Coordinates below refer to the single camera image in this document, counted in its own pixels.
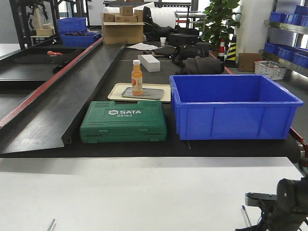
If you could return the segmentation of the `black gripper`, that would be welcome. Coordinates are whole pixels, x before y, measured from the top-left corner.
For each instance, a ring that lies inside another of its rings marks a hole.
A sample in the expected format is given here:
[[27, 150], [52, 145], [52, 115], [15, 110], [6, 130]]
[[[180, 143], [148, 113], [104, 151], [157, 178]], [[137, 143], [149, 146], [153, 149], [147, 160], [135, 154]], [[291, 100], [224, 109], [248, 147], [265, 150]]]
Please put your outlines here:
[[248, 192], [247, 206], [259, 207], [261, 219], [256, 225], [242, 228], [243, 231], [297, 231], [308, 217], [308, 179], [282, 179], [276, 194]]

